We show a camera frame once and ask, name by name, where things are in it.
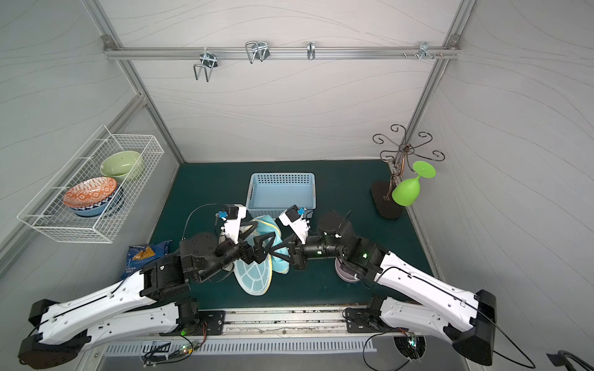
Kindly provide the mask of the teal mesh laundry bag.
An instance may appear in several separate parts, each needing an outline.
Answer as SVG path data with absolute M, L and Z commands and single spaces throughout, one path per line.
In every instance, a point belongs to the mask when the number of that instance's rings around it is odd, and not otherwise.
M 246 237 L 246 241 L 253 247 L 254 239 L 261 235 L 273 233 L 274 237 L 264 241 L 264 244 L 272 242 L 276 247 L 282 242 L 282 232 L 270 215 L 257 216 L 251 220 L 250 227 L 255 229 Z M 274 273 L 285 275 L 289 272 L 289 263 L 276 256 L 267 254 L 262 262 L 253 261 L 245 263 L 243 260 L 234 262 L 233 273 L 242 290 L 248 295 L 262 296 L 269 290 Z

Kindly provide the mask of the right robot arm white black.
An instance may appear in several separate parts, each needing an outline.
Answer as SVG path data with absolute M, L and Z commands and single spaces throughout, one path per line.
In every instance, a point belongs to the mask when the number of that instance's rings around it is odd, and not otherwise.
M 293 233 L 280 244 L 260 237 L 259 250 L 303 269 L 312 259 L 335 258 L 344 272 L 372 288 L 400 292 L 413 302 L 384 298 L 366 310 L 368 325 L 383 332 L 404 329 L 434 335 L 450 343 L 461 356 L 483 366 L 493 363 L 497 299 L 486 290 L 476 293 L 451 286 L 402 260 L 374 241 L 356 234 L 351 221 L 332 210 L 323 216 L 317 233 L 295 208 L 282 223 Z

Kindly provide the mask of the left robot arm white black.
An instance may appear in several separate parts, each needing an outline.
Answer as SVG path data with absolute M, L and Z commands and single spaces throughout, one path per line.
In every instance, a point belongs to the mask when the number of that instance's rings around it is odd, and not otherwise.
M 184 238 L 179 249 L 143 266 L 119 283 L 68 302 L 43 299 L 32 305 L 32 333 L 20 345 L 19 362 L 32 369 L 68 363 L 80 352 L 114 339 L 159 332 L 190 335 L 206 331 L 193 285 L 209 281 L 226 267 L 269 262 L 278 229 L 263 222 L 227 221 L 223 233 Z

